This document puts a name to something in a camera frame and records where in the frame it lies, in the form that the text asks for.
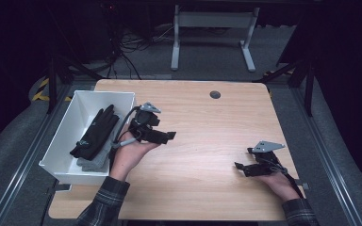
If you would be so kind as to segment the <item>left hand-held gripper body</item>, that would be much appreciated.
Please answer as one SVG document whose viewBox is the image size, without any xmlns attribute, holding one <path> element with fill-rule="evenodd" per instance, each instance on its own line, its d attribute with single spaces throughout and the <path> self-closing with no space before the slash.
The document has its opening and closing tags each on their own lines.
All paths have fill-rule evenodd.
<svg viewBox="0 0 362 226">
<path fill-rule="evenodd" d="M 153 137 L 156 134 L 153 127 L 158 126 L 160 122 L 156 113 L 160 112 L 161 110 L 150 102 L 138 106 L 136 114 L 128 126 L 128 131 L 137 141 L 146 141 L 147 137 Z"/>
</svg>

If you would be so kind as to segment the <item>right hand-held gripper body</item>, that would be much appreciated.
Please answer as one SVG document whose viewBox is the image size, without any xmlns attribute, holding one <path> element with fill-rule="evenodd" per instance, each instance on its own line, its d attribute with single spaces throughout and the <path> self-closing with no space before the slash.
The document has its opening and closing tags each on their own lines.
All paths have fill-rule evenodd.
<svg viewBox="0 0 362 226">
<path fill-rule="evenodd" d="M 249 165 L 251 167 L 251 177 L 270 175 L 273 172 L 286 172 L 276 155 L 275 150 L 283 149 L 284 144 L 261 140 L 254 148 L 260 149 L 259 153 L 253 154 L 256 163 Z"/>
</svg>

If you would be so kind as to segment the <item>black glove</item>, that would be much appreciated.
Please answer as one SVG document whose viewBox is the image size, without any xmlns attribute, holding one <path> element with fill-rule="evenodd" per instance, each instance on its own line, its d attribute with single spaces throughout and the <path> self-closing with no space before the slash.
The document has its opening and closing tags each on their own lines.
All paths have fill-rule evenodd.
<svg viewBox="0 0 362 226">
<path fill-rule="evenodd" d="M 119 117 L 114 114 L 114 105 L 109 105 L 106 109 L 101 108 L 83 137 L 70 151 L 70 155 L 92 160 L 102 150 L 118 120 Z"/>
</svg>

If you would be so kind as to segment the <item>grey knit glove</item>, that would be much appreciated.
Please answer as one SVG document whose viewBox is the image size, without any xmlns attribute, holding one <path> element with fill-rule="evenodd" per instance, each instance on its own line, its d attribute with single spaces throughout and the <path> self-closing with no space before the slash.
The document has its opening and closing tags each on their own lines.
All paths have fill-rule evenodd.
<svg viewBox="0 0 362 226">
<path fill-rule="evenodd" d="M 82 171 L 94 171 L 94 172 L 106 171 L 107 166 L 108 166 L 108 154 L 112 148 L 112 143 L 116 136 L 117 131 L 118 131 L 118 129 L 114 128 L 110 132 L 103 147 L 92 160 L 87 160 L 87 159 L 80 157 L 76 161 L 76 165 L 78 167 L 80 167 Z"/>
</svg>

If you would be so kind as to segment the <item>white plastic box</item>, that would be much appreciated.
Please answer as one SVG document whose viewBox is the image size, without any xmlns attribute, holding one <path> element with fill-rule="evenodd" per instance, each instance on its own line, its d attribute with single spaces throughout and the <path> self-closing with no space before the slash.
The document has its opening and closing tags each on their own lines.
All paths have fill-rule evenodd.
<svg viewBox="0 0 362 226">
<path fill-rule="evenodd" d="M 100 109 L 114 105 L 114 114 L 120 117 L 115 126 L 115 131 L 118 131 L 135 103 L 134 92 L 76 90 L 39 165 L 62 184 L 99 186 L 109 173 L 109 165 L 105 164 L 101 171 L 83 171 L 70 151 Z"/>
</svg>

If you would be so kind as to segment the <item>person's right hand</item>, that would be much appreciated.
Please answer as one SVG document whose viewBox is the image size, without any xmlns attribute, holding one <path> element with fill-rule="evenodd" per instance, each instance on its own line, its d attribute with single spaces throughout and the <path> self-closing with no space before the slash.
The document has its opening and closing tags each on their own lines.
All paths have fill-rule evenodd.
<svg viewBox="0 0 362 226">
<path fill-rule="evenodd" d="M 256 176 L 255 178 L 267 185 L 282 200 L 282 202 L 288 202 L 300 198 L 288 178 L 281 172 Z"/>
</svg>

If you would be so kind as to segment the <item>person's left hand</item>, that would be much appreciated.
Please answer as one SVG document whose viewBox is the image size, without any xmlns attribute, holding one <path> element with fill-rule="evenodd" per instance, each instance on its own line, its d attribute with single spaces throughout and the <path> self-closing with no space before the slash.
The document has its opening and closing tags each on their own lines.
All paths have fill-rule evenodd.
<svg viewBox="0 0 362 226">
<path fill-rule="evenodd" d="M 129 172 L 138 165 L 147 153 L 156 147 L 158 147 L 158 144 L 140 143 L 136 140 L 120 147 L 115 154 L 109 176 L 124 182 Z"/>
</svg>

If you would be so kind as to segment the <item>black metal stand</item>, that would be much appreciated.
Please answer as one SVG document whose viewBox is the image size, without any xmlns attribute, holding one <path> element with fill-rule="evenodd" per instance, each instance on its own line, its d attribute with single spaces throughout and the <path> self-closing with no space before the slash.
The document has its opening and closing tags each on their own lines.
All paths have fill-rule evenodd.
<svg viewBox="0 0 362 226">
<path fill-rule="evenodd" d="M 304 110 L 306 114 L 312 116 L 312 96 L 314 88 L 314 67 L 313 62 L 310 59 L 300 59 L 295 62 L 289 63 L 281 69 L 271 72 L 268 75 L 264 75 L 260 79 L 253 80 L 253 83 L 267 84 L 275 78 L 292 71 L 290 78 L 288 79 L 288 86 L 290 88 L 298 88 L 303 82 L 305 82 L 304 90 Z"/>
<path fill-rule="evenodd" d="M 80 71 L 82 74 L 98 81 L 102 79 L 102 76 L 98 73 L 88 69 L 83 66 L 81 63 L 78 63 L 68 57 L 61 55 L 53 55 L 50 58 L 49 62 L 49 71 L 48 71 L 48 85 L 49 85 L 49 106 L 47 113 L 50 114 L 56 109 L 58 103 L 58 92 L 57 92 L 57 78 L 64 85 L 70 85 L 73 80 L 73 74 L 70 72 L 69 67 L 72 66 Z"/>
</svg>

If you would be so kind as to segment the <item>yellow black hazard tape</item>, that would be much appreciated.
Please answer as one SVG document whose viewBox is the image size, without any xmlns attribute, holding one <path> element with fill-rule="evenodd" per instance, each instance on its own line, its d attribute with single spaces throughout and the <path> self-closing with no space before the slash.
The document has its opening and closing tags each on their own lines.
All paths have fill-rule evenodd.
<svg viewBox="0 0 362 226">
<path fill-rule="evenodd" d="M 36 93 L 32 97 L 32 101 L 37 101 L 37 100 L 49 101 L 50 100 L 50 97 L 48 95 L 43 94 L 43 91 L 45 90 L 45 87 L 48 85 L 48 83 L 49 83 L 48 78 L 44 78 L 42 80 L 39 88 L 37 89 Z"/>
</svg>

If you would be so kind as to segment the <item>aluminium floor rail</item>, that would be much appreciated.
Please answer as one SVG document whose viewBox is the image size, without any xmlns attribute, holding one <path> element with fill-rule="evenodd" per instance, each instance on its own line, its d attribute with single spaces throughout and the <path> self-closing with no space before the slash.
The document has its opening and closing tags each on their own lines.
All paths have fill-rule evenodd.
<svg viewBox="0 0 362 226">
<path fill-rule="evenodd" d="M 331 186 L 337 196 L 339 204 L 349 222 L 350 226 L 362 226 L 362 217 L 360 217 L 357 208 L 352 200 L 343 176 L 340 173 L 337 164 L 328 153 L 328 149 L 322 139 L 320 130 L 314 119 L 309 116 L 304 107 L 304 98 L 298 89 L 290 90 L 295 102 L 298 105 L 300 113 L 303 115 L 304 122 L 308 127 L 309 133 L 314 139 L 316 151 L 324 167 Z"/>
<path fill-rule="evenodd" d="M 12 206 L 20 189 L 22 188 L 25 178 L 29 173 L 33 162 L 35 161 L 38 152 L 41 149 L 41 143 L 47 133 L 48 127 L 57 115 L 58 110 L 61 108 L 62 103 L 64 102 L 65 97 L 70 89 L 70 85 L 63 85 L 58 90 L 58 92 L 50 95 L 51 100 L 49 102 L 48 111 L 45 114 L 42 123 L 40 124 L 39 130 L 33 137 L 33 140 L 28 147 L 25 156 L 23 157 L 19 167 L 12 175 L 8 187 L 0 199 L 0 226 L 2 225 L 10 207 Z"/>
</svg>

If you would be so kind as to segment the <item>grey metal desk frame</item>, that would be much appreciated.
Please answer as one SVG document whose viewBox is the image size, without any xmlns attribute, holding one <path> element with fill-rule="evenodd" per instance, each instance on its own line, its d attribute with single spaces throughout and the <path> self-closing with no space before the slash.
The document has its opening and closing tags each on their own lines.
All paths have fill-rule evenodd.
<svg viewBox="0 0 362 226">
<path fill-rule="evenodd" d="M 183 11 L 179 5 L 174 6 L 173 15 L 173 53 L 171 70 L 177 71 L 180 55 L 179 29 L 181 27 L 219 27 L 219 28 L 244 28 L 246 38 L 239 42 L 248 71 L 255 71 L 255 64 L 249 49 L 255 30 L 260 8 L 250 12 L 199 12 Z"/>
</svg>

